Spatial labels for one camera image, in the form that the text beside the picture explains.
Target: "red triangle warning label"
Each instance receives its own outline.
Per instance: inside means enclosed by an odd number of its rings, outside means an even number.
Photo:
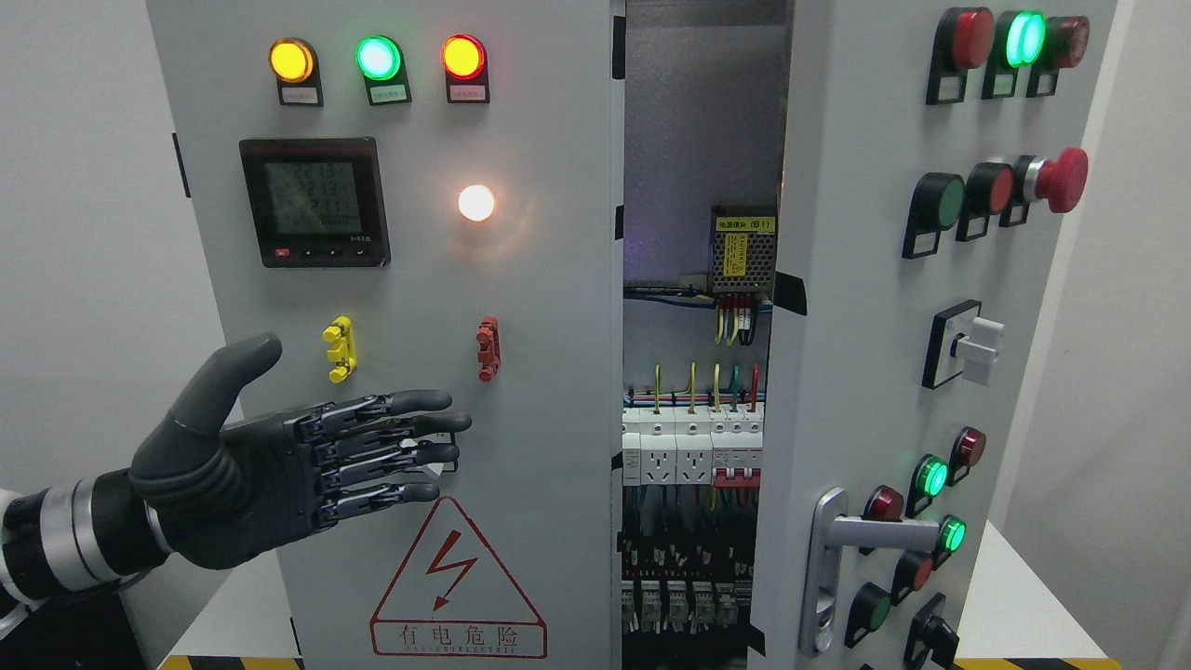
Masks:
[[[459,501],[442,497],[372,618],[380,656],[545,658],[545,621]]]

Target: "digital power meter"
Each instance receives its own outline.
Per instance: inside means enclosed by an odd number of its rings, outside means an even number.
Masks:
[[[266,267],[381,267],[388,227],[376,140],[242,139]]]

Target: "lightning bolt symbol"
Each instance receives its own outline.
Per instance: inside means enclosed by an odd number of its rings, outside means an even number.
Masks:
[[[449,600],[447,600],[447,596],[449,596],[450,593],[455,590],[455,587],[457,587],[459,583],[463,581],[463,577],[466,577],[467,574],[470,572],[472,568],[475,565],[475,562],[479,561],[479,558],[476,557],[476,558],[468,558],[466,561],[457,561],[455,563],[450,563],[447,565],[439,565],[439,563],[442,563],[442,561],[447,558],[447,555],[450,553],[451,547],[455,546],[455,543],[457,543],[461,537],[462,534],[459,531],[451,531],[450,536],[447,536],[447,540],[443,543],[442,549],[438,550],[438,556],[435,557],[434,562],[430,563],[430,568],[426,569],[426,575],[434,575],[436,572],[443,572],[444,570],[462,568],[462,570],[459,571],[459,575],[455,576],[455,581],[450,583],[450,588],[447,589],[447,593],[441,596],[435,596],[435,612],[438,612],[444,605],[450,602]]]

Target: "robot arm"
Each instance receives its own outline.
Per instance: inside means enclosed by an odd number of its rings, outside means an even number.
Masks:
[[[111,588],[173,552],[233,568],[341,520],[438,497],[430,483],[353,487],[459,459],[455,434],[472,419],[441,412],[451,403],[442,392],[224,427],[239,392],[280,357],[272,333],[212,355],[127,470],[31,496],[0,491],[0,637],[46,600]],[[425,414],[401,417],[414,412]]]

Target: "push button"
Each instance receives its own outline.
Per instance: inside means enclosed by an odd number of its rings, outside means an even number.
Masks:
[[[964,177],[930,171],[918,180],[910,199],[903,258],[918,258],[939,251],[939,236],[960,219],[964,209]]]
[[[964,192],[964,218],[955,231],[960,242],[989,233],[989,219],[999,214],[1014,194],[1014,170],[1006,163],[977,163]]]

